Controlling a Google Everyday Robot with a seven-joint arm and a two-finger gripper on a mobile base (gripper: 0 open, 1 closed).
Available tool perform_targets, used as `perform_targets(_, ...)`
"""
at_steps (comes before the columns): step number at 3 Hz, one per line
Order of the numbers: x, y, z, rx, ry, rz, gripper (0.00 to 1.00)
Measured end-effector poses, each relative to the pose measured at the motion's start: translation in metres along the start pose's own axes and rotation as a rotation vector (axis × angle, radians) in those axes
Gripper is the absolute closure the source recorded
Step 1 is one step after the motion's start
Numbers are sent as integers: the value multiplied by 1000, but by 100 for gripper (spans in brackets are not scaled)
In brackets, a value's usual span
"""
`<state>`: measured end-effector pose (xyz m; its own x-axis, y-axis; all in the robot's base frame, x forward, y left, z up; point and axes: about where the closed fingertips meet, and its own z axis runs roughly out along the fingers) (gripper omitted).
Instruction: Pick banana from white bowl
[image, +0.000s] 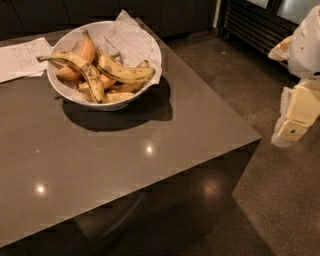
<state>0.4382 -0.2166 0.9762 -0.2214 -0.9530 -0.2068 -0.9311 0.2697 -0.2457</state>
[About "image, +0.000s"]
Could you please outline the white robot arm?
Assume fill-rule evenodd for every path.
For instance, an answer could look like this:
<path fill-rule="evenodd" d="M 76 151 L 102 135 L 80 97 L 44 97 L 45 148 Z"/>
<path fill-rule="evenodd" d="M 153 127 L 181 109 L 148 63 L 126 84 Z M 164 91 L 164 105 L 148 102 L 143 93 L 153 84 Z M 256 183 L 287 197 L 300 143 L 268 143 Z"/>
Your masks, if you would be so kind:
<path fill-rule="evenodd" d="M 271 143 L 288 147 L 300 140 L 320 116 L 320 6 L 311 9 L 293 34 L 277 44 L 268 57 L 287 62 L 300 79 L 281 94 L 280 117 Z"/>

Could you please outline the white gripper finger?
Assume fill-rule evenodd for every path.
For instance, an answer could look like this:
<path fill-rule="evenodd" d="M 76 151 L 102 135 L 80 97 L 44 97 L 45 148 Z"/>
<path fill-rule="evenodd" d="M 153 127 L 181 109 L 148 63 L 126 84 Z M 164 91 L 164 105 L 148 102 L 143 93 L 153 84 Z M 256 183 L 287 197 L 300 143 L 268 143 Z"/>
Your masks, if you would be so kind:
<path fill-rule="evenodd" d="M 280 116 L 276 122 L 273 135 L 271 137 L 271 143 L 281 148 L 289 147 L 293 144 L 293 141 L 291 140 L 291 125 L 286 119 L 291 94 L 292 90 L 290 88 L 283 88 L 279 110 Z"/>

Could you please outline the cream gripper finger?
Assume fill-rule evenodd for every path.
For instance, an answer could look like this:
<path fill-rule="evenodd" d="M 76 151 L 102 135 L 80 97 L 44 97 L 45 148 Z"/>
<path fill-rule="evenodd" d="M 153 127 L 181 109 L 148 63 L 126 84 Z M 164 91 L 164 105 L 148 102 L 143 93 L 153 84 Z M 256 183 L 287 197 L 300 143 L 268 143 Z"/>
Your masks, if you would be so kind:
<path fill-rule="evenodd" d="M 288 142 L 298 141 L 307 131 L 307 125 L 294 120 L 280 119 L 276 125 L 276 136 Z"/>

